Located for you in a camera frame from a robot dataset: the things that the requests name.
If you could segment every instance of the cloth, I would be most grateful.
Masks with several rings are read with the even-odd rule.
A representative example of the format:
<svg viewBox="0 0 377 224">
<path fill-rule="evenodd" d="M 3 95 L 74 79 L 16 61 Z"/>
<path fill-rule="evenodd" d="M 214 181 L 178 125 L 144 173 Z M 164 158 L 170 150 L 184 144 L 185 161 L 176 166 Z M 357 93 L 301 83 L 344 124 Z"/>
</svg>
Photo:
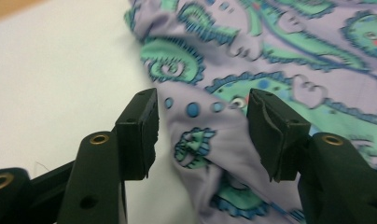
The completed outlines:
<svg viewBox="0 0 377 224">
<path fill-rule="evenodd" d="M 336 133 L 377 169 L 377 0 L 137 0 L 125 20 L 159 90 L 171 157 L 202 224 L 305 223 L 297 181 L 269 181 L 251 88 Z"/>
</svg>

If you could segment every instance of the fabric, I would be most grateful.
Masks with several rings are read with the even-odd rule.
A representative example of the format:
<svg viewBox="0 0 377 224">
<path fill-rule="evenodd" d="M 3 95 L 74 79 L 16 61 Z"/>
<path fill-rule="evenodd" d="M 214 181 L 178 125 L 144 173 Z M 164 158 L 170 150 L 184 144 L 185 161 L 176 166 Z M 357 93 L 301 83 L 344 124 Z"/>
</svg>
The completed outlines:
<svg viewBox="0 0 377 224">
<path fill-rule="evenodd" d="M 269 181 L 251 88 L 352 141 L 377 169 L 377 0 L 137 0 L 125 14 L 164 104 L 202 224 L 305 223 L 297 181 Z"/>
</svg>

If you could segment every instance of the white surface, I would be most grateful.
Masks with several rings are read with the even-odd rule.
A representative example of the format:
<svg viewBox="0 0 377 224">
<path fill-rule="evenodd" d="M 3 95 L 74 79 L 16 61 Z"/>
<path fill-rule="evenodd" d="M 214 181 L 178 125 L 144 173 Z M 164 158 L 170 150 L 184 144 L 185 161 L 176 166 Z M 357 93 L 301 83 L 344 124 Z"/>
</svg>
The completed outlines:
<svg viewBox="0 0 377 224">
<path fill-rule="evenodd" d="M 0 21 L 0 169 L 31 177 L 71 160 L 151 87 L 123 22 L 128 0 L 53 0 Z M 195 223 L 161 114 L 150 178 L 127 186 L 130 224 Z"/>
</svg>

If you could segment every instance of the black plastic part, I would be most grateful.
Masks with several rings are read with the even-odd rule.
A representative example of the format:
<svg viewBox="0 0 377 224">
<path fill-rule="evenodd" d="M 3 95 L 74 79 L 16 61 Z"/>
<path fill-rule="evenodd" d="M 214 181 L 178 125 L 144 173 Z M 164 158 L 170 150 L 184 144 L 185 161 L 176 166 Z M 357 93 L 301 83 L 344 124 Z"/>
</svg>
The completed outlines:
<svg viewBox="0 0 377 224">
<path fill-rule="evenodd" d="M 124 180 L 142 180 L 156 159 L 159 114 L 156 89 L 136 93 L 116 121 Z"/>
<path fill-rule="evenodd" d="M 311 123 L 274 94 L 252 89 L 247 110 L 249 134 L 270 180 L 294 180 L 298 146 L 308 140 Z"/>
<path fill-rule="evenodd" d="M 71 161 L 31 181 L 35 199 L 27 212 L 27 223 L 55 223 L 73 164 Z"/>
<path fill-rule="evenodd" d="M 28 173 L 21 168 L 0 170 L 0 224 L 19 223 L 33 199 Z"/>
<path fill-rule="evenodd" d="M 306 149 L 320 183 L 301 177 L 307 223 L 377 224 L 377 173 L 352 144 L 336 134 L 317 133 Z"/>
<path fill-rule="evenodd" d="M 124 224 L 119 147 L 111 132 L 83 139 L 70 174 L 58 224 Z"/>
</svg>

